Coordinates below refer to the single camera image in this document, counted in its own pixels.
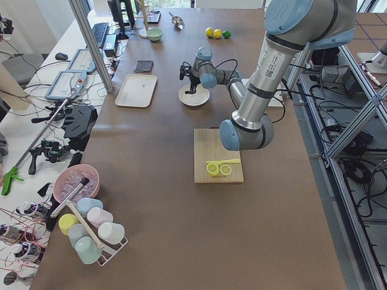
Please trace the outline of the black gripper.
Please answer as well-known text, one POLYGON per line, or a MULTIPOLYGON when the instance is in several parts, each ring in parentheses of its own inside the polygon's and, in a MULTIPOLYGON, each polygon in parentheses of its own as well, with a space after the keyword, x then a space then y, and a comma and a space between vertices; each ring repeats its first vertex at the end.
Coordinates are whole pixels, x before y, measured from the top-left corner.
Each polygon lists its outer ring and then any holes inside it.
POLYGON ((189 73, 190 80, 190 89, 185 91, 185 94, 195 94, 197 90, 197 86, 200 84, 200 78, 193 75, 192 72, 189 73))

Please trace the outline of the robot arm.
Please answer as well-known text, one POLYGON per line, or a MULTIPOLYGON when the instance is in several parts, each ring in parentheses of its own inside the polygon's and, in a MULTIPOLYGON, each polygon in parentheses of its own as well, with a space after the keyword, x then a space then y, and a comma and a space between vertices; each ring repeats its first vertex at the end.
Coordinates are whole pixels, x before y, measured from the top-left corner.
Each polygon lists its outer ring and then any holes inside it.
POLYGON ((180 79, 190 80, 189 93, 198 85, 225 85, 237 109, 220 124, 220 140, 232 151, 260 149, 273 139, 274 127, 265 113, 294 55, 338 47, 354 37, 356 1, 272 1, 265 13, 265 49, 256 71, 243 84, 237 70, 215 68, 212 50, 201 47, 193 65, 181 65, 180 79))

